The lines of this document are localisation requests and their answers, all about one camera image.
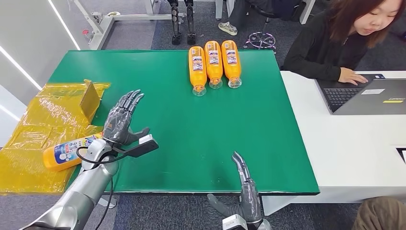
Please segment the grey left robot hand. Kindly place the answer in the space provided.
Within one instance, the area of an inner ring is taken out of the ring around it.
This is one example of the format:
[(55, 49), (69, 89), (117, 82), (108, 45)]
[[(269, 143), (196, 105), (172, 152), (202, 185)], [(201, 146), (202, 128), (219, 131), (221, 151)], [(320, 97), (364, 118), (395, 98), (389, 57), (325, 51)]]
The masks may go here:
[(133, 113), (144, 95), (140, 89), (130, 91), (111, 108), (102, 132), (105, 140), (127, 146), (149, 134), (148, 127), (135, 133), (130, 130)]

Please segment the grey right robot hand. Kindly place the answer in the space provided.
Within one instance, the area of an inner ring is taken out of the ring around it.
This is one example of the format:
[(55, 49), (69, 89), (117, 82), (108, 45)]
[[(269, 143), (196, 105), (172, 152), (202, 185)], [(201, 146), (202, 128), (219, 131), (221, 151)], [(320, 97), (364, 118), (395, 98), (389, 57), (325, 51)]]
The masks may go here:
[(250, 177), (245, 160), (234, 151), (232, 160), (237, 166), (237, 172), (241, 181), (241, 201), (237, 205), (227, 206), (220, 202), (213, 194), (208, 194), (209, 204), (220, 214), (229, 217), (234, 214), (240, 215), (247, 223), (262, 221), (260, 213), (260, 199), (256, 183)]

